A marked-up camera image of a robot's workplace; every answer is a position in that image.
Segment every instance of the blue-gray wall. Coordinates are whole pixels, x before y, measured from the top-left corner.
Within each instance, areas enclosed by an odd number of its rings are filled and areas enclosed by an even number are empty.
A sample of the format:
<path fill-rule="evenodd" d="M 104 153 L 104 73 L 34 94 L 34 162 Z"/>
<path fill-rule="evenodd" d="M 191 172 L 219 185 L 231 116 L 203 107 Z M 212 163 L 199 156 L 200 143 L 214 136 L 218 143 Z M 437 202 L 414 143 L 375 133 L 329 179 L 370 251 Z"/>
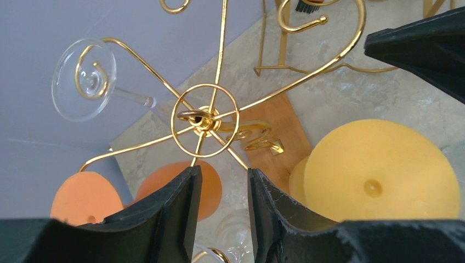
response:
<path fill-rule="evenodd" d="M 262 15 L 260 0 L 229 2 L 227 42 Z M 50 84 L 56 61 L 70 44 L 86 37 L 117 37 L 176 86 L 217 52 L 221 7 L 220 0 L 192 0 L 182 14 L 168 15 L 158 0 L 0 1 L 0 218 L 48 216 L 66 178 L 146 112 L 112 98 L 90 121 L 62 119 Z M 112 50 L 118 86 L 166 94 L 130 55 L 114 45 Z M 114 159 L 92 170 L 104 174 L 125 202 L 131 200 Z"/>

